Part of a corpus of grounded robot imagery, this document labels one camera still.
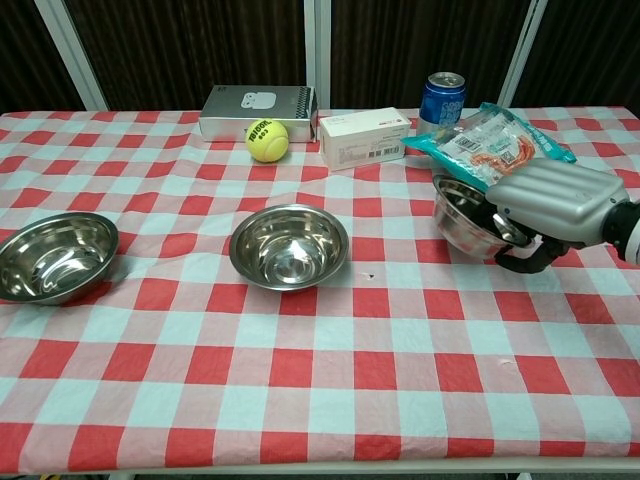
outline cardboard box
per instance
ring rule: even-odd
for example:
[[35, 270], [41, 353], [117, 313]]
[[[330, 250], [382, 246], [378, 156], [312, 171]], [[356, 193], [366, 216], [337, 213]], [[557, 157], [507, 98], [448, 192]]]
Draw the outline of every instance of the cardboard box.
[[200, 112], [200, 131], [210, 142], [244, 142], [252, 122], [272, 118], [287, 128], [289, 142], [312, 142], [317, 110], [313, 87], [216, 85]]
[[320, 152], [331, 170], [404, 156], [411, 122], [393, 107], [320, 120]]

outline plastic bag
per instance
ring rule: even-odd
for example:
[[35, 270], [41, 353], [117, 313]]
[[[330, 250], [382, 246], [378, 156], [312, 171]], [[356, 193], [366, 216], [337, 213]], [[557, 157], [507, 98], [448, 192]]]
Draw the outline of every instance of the plastic bag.
[[576, 161], [571, 151], [492, 103], [483, 103], [461, 125], [406, 137], [403, 142], [431, 155], [452, 175], [482, 191], [534, 157]]

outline stainless steel bowl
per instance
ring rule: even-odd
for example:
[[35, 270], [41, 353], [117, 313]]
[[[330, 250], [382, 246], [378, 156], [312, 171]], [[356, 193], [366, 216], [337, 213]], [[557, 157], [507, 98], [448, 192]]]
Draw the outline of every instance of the stainless steel bowl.
[[118, 230], [93, 213], [32, 223], [0, 245], [0, 298], [59, 305], [91, 291], [107, 274]]
[[349, 238], [331, 214], [307, 205], [269, 207], [231, 236], [231, 263], [247, 280], [271, 290], [300, 290], [336, 273]]
[[531, 239], [508, 219], [494, 214], [491, 220], [496, 232], [470, 220], [484, 200], [484, 194], [472, 186], [445, 175], [433, 179], [436, 187], [434, 217], [438, 230], [458, 250], [477, 258], [492, 258], [508, 246], [525, 247]]

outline tennis ball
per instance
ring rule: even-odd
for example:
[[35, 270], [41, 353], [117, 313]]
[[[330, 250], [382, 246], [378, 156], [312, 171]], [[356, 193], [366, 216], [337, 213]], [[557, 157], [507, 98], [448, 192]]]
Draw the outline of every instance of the tennis ball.
[[260, 119], [249, 125], [244, 139], [249, 152], [259, 162], [280, 160], [289, 148], [289, 134], [280, 122]]

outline blue can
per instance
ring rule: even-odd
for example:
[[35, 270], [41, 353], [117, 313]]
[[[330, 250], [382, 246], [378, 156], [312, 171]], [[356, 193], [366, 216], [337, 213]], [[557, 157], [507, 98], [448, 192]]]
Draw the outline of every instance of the blue can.
[[458, 123], [466, 96], [462, 75], [452, 72], [429, 75], [422, 95], [418, 135]]

